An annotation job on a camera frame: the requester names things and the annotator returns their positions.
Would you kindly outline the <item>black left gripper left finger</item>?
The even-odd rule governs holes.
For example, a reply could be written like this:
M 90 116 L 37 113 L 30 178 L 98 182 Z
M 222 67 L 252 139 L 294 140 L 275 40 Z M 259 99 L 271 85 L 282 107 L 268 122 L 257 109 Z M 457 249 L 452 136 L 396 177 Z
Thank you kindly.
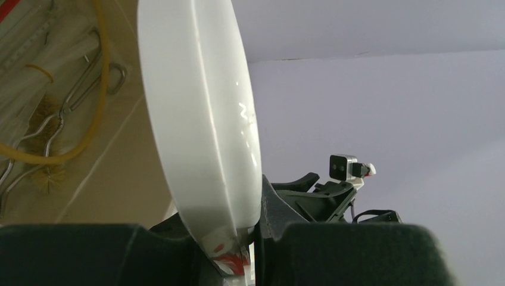
M 179 216 L 135 223 L 1 228 L 2 285 L 204 285 L 205 265 Z

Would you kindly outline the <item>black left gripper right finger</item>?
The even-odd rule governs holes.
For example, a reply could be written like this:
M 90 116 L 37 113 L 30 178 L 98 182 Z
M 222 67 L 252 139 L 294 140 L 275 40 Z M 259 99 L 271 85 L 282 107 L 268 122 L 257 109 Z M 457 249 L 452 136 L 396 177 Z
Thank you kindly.
M 312 223 L 262 180 L 257 285 L 456 285 L 437 239 L 401 223 Z

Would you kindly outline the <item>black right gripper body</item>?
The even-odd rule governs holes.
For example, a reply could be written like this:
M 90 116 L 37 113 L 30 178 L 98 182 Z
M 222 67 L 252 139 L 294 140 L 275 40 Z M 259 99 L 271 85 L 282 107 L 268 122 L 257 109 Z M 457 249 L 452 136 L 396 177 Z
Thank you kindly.
M 321 223 L 401 223 L 394 210 L 371 209 L 356 213 L 357 191 L 364 179 L 318 183 L 320 176 L 308 173 L 288 183 L 272 183 L 277 195 L 309 222 Z

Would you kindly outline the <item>metal crucible tongs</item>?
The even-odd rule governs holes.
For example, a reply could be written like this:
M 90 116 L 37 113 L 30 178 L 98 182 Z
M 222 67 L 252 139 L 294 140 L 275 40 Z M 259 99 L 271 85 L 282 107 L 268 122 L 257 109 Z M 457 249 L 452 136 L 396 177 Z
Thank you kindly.
M 84 135 L 78 146 L 86 148 L 90 143 L 93 133 L 96 131 L 101 112 L 105 106 L 105 96 L 115 94 L 124 84 L 126 70 L 117 63 L 103 61 L 107 68 L 103 68 L 101 75 L 91 82 L 91 84 L 79 96 L 76 92 L 87 80 L 91 71 L 101 61 L 103 52 L 103 37 L 97 29 L 92 31 L 94 37 L 99 40 L 99 51 L 89 62 L 87 68 L 78 78 L 77 82 L 66 95 L 63 102 L 58 102 L 51 95 L 44 95 L 36 107 L 29 120 L 29 128 L 20 143 L 26 147 L 29 155 L 43 158 L 62 156 L 60 153 L 60 135 L 65 128 L 66 117 L 73 113 L 88 95 L 98 86 L 106 87 L 105 92 L 101 92 L 97 113 L 93 118 L 88 133 Z M 65 163 L 71 158 L 65 158 L 62 162 L 54 164 L 34 164 L 27 163 L 25 171 L 17 175 L 12 182 L 1 192 L 1 216 L 5 215 L 7 202 L 11 192 L 24 179 L 28 178 L 32 184 L 40 189 L 44 194 L 50 194 L 59 189 L 65 177 Z

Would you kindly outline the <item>white bin lid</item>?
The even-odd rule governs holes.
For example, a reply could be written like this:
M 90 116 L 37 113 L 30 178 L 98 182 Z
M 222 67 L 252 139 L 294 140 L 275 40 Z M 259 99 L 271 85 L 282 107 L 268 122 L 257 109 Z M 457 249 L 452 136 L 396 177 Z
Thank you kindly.
M 261 213 L 248 63 L 231 1 L 139 1 L 149 119 L 173 203 L 223 276 L 242 276 Z

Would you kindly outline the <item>brown test tube brush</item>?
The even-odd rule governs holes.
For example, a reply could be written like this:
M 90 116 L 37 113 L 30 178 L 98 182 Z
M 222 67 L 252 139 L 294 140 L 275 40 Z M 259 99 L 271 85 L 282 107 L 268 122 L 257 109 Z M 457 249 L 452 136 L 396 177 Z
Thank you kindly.
M 28 134 L 43 129 L 34 137 L 24 141 L 24 147 L 30 154 L 53 157 L 60 154 L 61 140 L 60 101 L 52 94 L 45 94 L 29 119 Z M 44 194 L 51 194 L 61 188 L 66 169 L 63 164 L 45 165 L 30 175 L 32 184 Z

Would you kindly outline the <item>glass rods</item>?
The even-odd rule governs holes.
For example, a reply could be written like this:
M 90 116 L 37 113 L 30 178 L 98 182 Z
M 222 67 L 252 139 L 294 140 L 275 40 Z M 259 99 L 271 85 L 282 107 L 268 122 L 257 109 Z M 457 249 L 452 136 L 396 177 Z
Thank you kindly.
M 61 84 L 99 48 L 79 1 L 20 1 L 1 21 L 1 142 L 28 128 L 42 95 Z

